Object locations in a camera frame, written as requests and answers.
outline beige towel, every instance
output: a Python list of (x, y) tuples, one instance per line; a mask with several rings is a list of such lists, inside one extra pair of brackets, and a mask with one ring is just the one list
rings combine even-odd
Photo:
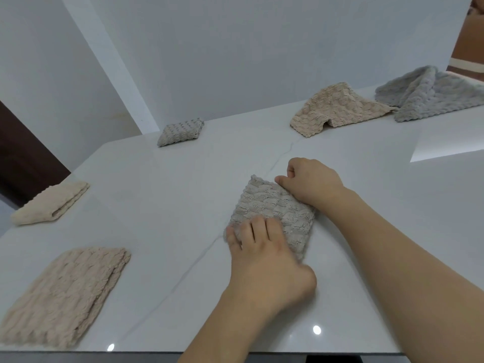
[(60, 183), (49, 186), (27, 202), (10, 217), (15, 225), (32, 224), (56, 220), (69, 209), (86, 190), (89, 184), (83, 181)]
[(8, 310), (0, 325), (0, 340), (71, 347), (96, 319), (130, 257), (124, 248), (64, 252)]
[(339, 127), (381, 117), (394, 109), (361, 97), (348, 83), (338, 83), (313, 95), (294, 115), (290, 125), (301, 135), (311, 137), (320, 133), (326, 122)]

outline marble countertop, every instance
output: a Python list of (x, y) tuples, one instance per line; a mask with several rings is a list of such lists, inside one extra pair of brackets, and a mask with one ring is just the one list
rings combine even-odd
[[(0, 238), (0, 315), (61, 252), (126, 247), (131, 261), (76, 350), (183, 351), (228, 283), (222, 232), (250, 176), (273, 180), (298, 156), (334, 168), (484, 288), (484, 107), (417, 122), (387, 116), (306, 139), (289, 127), (302, 103), (211, 120), (199, 139), (164, 148), (159, 133), (102, 146), (71, 176), (91, 188), (61, 219)], [(400, 352), (346, 242), (321, 215), (305, 262), (318, 277), (316, 296), (278, 316), (252, 351)]]

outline right hand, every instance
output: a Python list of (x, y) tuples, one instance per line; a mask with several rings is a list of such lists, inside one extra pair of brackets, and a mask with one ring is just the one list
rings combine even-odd
[(296, 199), (323, 213), (328, 203), (346, 189), (336, 171), (316, 159), (292, 158), (287, 176), (277, 176), (275, 181)]

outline towel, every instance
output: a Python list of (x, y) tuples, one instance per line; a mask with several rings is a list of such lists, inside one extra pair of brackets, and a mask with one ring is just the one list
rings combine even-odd
[(86, 190), (83, 181), (59, 183), (49, 186), (10, 217), (15, 225), (50, 222), (60, 218)]
[(424, 66), (379, 86), (375, 97), (399, 107), (394, 118), (403, 122), (483, 105), (484, 85)]
[(124, 248), (64, 252), (7, 311), (0, 340), (62, 349), (73, 346), (96, 319), (130, 257)]
[(294, 115), (290, 125), (305, 137), (332, 127), (349, 125), (381, 117), (394, 108), (358, 95), (348, 83), (338, 83), (321, 89)]
[(158, 146), (175, 144), (180, 141), (198, 138), (204, 122), (197, 118), (186, 122), (166, 125), (158, 139)]
[(253, 175), (240, 196), (239, 203), (230, 218), (235, 235), (240, 240), (239, 227), (243, 221), (256, 215), (281, 220), (289, 248), (301, 261), (306, 252), (309, 231), (314, 221), (315, 209), (296, 200), (276, 183), (264, 181)]

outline forearm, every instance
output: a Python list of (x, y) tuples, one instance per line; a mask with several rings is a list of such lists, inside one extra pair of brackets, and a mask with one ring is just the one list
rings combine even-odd
[(412, 363), (484, 355), (484, 292), (344, 190), (322, 210), (348, 241)]
[(224, 292), (178, 363), (241, 363), (269, 317)]

